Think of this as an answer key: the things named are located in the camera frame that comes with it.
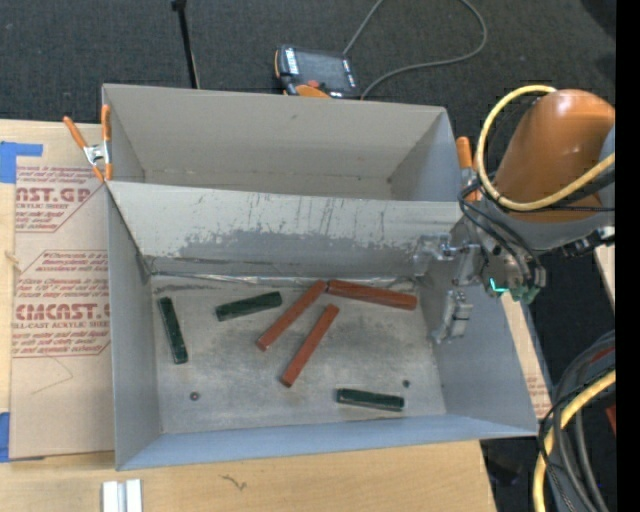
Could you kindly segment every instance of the clamp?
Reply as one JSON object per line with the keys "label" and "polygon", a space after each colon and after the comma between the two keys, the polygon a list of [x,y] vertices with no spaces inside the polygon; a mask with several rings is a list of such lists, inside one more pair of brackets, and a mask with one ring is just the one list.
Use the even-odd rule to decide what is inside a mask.
{"label": "clamp", "polygon": [[[78,130],[78,127],[71,120],[70,117],[64,116],[62,122],[69,128],[73,140],[82,149],[93,173],[100,180],[110,180],[113,175],[113,164],[111,162],[111,107],[109,105],[102,105],[100,112],[100,123],[102,124],[102,142],[89,146],[84,137]],[[98,168],[97,162],[100,159],[104,159],[104,174]]]}

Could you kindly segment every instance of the table surface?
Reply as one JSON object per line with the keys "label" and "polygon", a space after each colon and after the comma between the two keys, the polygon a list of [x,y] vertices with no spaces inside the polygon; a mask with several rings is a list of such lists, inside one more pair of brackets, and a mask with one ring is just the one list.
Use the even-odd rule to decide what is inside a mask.
{"label": "table surface", "polygon": [[[32,123],[0,121],[0,137],[27,133]],[[0,412],[9,409],[14,195],[13,185],[0,183]],[[613,297],[613,249],[596,256]],[[522,310],[510,300],[504,304],[524,371],[540,380]],[[540,410],[547,400],[538,397]],[[123,472],[113,468],[113,452],[0,464],[0,510],[98,511],[103,482],[134,478],[142,480],[148,511],[496,510],[477,441]]]}

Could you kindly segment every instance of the cardboard sheet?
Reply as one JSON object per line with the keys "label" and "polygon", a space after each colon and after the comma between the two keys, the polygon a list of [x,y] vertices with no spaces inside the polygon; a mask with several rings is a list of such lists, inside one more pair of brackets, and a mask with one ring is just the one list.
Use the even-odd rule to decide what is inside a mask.
{"label": "cardboard sheet", "polygon": [[[78,126],[89,144],[100,140],[99,126]],[[15,276],[9,456],[109,450],[105,189],[62,123],[3,121],[0,135],[42,145],[41,157],[16,160],[15,238],[4,258]]]}

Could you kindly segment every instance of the gray bin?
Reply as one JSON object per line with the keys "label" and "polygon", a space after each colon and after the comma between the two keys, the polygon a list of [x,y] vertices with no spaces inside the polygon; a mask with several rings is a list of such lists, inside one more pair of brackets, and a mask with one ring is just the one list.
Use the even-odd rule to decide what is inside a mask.
{"label": "gray bin", "polygon": [[[461,217],[445,109],[108,84],[103,100],[118,469],[535,435],[497,299],[470,287],[467,334],[428,337],[447,283],[420,249]],[[414,293],[419,305],[324,294],[268,351],[257,348],[288,305],[332,278]],[[214,314],[276,290],[278,309]],[[157,307],[166,296],[185,364],[173,362]],[[283,386],[330,302],[338,317]],[[406,406],[338,404],[338,387],[401,395]]]}

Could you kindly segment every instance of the yellow cable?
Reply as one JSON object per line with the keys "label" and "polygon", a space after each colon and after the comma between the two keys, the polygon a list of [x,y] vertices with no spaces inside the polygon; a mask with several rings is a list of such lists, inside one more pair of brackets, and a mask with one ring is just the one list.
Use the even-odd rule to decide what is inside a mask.
{"label": "yellow cable", "polygon": [[[588,402],[590,402],[595,396],[604,391],[606,388],[614,384],[616,381],[616,371],[612,370],[604,377],[600,378],[587,389],[582,391],[576,396],[569,405],[562,411],[562,417],[560,418],[560,424],[564,428],[567,423],[571,421],[571,418],[581,410]],[[544,447],[549,454],[553,449],[554,436],[553,429],[549,431],[544,439]],[[542,457],[542,454],[538,455],[536,461],[536,467],[533,472],[533,505],[536,512],[545,512],[546,507],[544,504],[544,475],[547,469],[547,464]]]}
{"label": "yellow cable", "polygon": [[478,177],[482,182],[482,186],[485,191],[499,204],[502,206],[509,208],[511,210],[527,212],[532,210],[538,210],[540,208],[544,208],[546,206],[550,206],[552,204],[557,203],[561,199],[569,196],[574,193],[576,190],[584,187],[587,183],[595,179],[599,174],[604,172],[607,167],[615,162],[615,152],[611,153],[605,159],[598,162],[595,166],[593,166],[588,172],[580,176],[580,178],[576,179],[572,183],[569,183],[566,187],[551,194],[542,199],[538,199],[537,201],[531,201],[528,203],[520,203],[516,201],[512,201],[504,196],[500,195],[500,192],[496,190],[496,188],[491,183],[487,175],[487,170],[484,166],[484,147],[487,142],[487,135],[489,133],[489,129],[493,124],[496,116],[500,113],[500,111],[514,98],[518,96],[522,96],[524,94],[530,94],[535,92],[543,92],[543,93],[551,93],[555,92],[556,89],[553,87],[549,87],[547,85],[527,85],[524,87],[520,87],[515,91],[510,92],[504,98],[502,98],[495,107],[489,112],[487,119],[482,126],[482,130],[480,132],[480,137],[478,138],[478,148],[476,150],[476,158],[475,158],[475,168],[478,172]]}

